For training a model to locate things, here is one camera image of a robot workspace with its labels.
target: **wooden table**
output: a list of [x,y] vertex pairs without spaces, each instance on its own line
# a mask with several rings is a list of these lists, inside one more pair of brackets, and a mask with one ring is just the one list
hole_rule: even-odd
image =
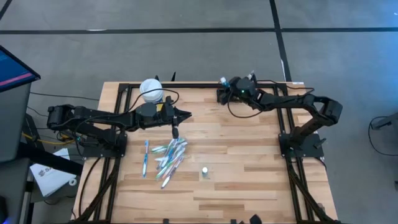
[[[99,110],[114,111],[118,85],[118,82],[104,83]],[[293,83],[288,85],[303,87]],[[171,127],[128,133],[112,222],[162,223],[164,218],[169,218],[172,223],[229,223],[231,219],[248,223],[254,214],[258,214],[264,223],[295,223],[286,163],[280,156],[277,140],[280,129],[276,110],[253,118],[239,119],[233,117],[226,106],[216,102],[215,89],[173,90],[180,93],[176,107],[193,114],[178,127],[181,137],[188,141],[188,157],[166,188],[161,190],[162,181],[154,180],[155,155],[149,154],[147,178],[141,177],[144,141],[149,140],[150,148],[168,144],[172,138]],[[176,99],[173,93],[165,93]],[[303,93],[304,90],[289,90],[290,95]],[[139,90],[134,89],[131,102],[138,94]],[[231,110],[241,116],[256,112],[244,104],[236,103],[231,104]],[[311,118],[305,110],[292,112],[296,126],[301,126]],[[94,161],[88,159],[85,162],[82,180]],[[83,195],[83,210],[98,192],[103,161],[101,159],[97,163],[88,179]],[[303,163],[310,193],[330,217],[337,219],[325,168],[312,158],[304,159]],[[209,179],[202,178],[203,167],[209,169]],[[80,182],[78,195],[82,185],[83,181]],[[306,218],[303,198],[299,195],[302,215]],[[101,218],[105,218],[108,196],[104,198]],[[76,214],[78,202],[79,197],[76,197],[73,209]]]

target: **gray floor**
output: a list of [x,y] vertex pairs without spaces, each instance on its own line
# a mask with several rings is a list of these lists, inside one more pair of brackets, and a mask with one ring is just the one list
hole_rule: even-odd
[[[5,3],[0,0],[0,7]],[[398,27],[396,0],[276,0],[283,27]],[[0,29],[136,29],[273,27],[267,0],[13,0]],[[328,177],[340,220],[396,223],[398,158],[369,145],[371,118],[398,112],[398,32],[284,33],[293,81],[340,101],[339,124],[323,128]],[[0,35],[0,44],[42,75],[32,91],[99,98],[105,81],[210,81],[255,70],[284,81],[274,33]],[[96,102],[31,96],[41,113],[50,105]],[[45,120],[36,116],[38,126]],[[41,131],[46,135],[51,132]],[[377,148],[398,154],[390,127],[372,133]],[[34,223],[66,222],[73,200],[38,205]]]

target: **pile of toothbrushes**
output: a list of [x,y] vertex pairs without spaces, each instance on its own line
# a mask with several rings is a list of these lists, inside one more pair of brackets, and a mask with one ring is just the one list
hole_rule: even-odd
[[184,160],[185,146],[188,143],[184,138],[172,139],[169,145],[159,146],[152,149],[153,154],[163,154],[162,157],[156,158],[159,162],[156,169],[159,173],[156,180],[164,180],[162,189],[168,184],[178,166]]

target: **blue toothbrush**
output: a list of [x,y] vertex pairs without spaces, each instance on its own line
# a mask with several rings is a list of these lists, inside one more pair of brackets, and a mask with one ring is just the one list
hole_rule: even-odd
[[149,141],[146,140],[145,141],[144,165],[142,166],[142,176],[143,176],[143,178],[147,177],[148,147],[149,147]]

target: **monitor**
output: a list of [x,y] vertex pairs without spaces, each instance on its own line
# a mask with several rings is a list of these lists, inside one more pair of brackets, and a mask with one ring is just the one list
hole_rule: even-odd
[[0,45],[0,92],[39,79],[39,74]]

